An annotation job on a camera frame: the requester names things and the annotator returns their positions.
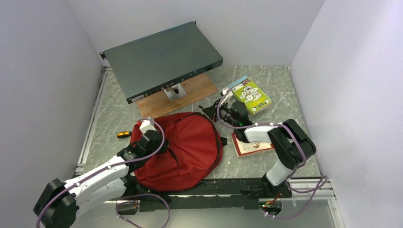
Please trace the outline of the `red bordered book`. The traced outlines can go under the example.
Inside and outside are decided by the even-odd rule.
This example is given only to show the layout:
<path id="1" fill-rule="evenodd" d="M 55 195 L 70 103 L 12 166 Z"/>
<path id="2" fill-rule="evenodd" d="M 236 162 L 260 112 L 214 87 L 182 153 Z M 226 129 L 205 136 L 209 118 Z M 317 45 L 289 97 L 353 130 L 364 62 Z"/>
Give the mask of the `red bordered book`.
<path id="1" fill-rule="evenodd" d="M 274 146 L 268 142 L 241 142 L 237 139 L 235 133 L 231 134 L 234 147 L 236 150 L 236 155 L 238 158 L 245 157 L 252 154 L 257 154 L 260 152 L 272 152 L 274 151 Z"/>

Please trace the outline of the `light blue book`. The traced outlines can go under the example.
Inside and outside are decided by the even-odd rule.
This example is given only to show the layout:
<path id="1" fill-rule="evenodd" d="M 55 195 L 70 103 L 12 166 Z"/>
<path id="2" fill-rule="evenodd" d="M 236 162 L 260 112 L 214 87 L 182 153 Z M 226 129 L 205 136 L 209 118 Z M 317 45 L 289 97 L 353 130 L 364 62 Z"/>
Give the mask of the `light blue book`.
<path id="1" fill-rule="evenodd" d="M 238 84 L 242 83 L 244 80 L 248 79 L 247 76 L 243 76 L 239 79 L 237 79 L 236 81 L 232 82 L 231 84 L 228 85 L 229 89 L 234 88 L 235 86 L 237 86 Z"/>

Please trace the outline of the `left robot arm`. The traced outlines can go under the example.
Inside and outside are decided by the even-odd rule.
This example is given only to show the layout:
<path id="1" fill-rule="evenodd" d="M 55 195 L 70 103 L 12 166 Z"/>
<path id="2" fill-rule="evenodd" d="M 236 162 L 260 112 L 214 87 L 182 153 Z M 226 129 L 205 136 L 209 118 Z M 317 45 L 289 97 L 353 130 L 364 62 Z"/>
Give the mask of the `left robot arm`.
<path id="1" fill-rule="evenodd" d="M 133 175 L 166 141 L 164 131 L 148 130 L 101 166 L 66 181 L 50 181 L 34 206 L 35 226 L 69 228 L 87 211 L 115 198 L 155 197 L 167 205 L 169 196 L 145 190 Z"/>

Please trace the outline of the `green illustrated book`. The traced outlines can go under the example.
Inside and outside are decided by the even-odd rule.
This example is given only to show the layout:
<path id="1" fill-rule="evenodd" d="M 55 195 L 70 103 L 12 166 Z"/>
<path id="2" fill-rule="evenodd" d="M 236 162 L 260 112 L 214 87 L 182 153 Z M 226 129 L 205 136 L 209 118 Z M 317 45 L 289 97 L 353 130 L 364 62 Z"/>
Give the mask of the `green illustrated book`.
<path id="1" fill-rule="evenodd" d="M 268 108 L 272 100 L 249 77 L 232 88 L 233 95 L 243 102 L 251 115 L 255 115 Z"/>

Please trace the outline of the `red student backpack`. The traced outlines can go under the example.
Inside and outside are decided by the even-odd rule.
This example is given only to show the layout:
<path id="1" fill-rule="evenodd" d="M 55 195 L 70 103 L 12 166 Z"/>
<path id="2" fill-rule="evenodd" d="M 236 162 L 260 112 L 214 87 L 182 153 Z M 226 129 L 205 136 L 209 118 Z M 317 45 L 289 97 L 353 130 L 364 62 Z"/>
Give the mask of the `red student backpack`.
<path id="1" fill-rule="evenodd" d="M 158 192 L 190 189 L 220 163 L 225 144 L 205 114 L 176 113 L 155 121 L 163 128 L 169 146 L 134 171 L 142 187 Z"/>

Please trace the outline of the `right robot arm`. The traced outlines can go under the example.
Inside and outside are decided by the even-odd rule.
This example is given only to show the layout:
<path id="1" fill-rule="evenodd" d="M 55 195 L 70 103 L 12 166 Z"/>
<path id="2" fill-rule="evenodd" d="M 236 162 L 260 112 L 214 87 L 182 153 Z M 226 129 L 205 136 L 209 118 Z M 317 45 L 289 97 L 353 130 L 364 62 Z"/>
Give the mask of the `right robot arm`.
<path id="1" fill-rule="evenodd" d="M 274 197 L 293 173 L 304 166 L 317 149 L 313 141 L 294 119 L 282 123 L 254 123 L 243 102 L 227 103 L 216 100 L 212 106 L 201 109 L 214 122 L 220 121 L 232 128 L 243 143 L 262 142 L 273 145 L 278 161 L 262 177 L 262 192 Z"/>

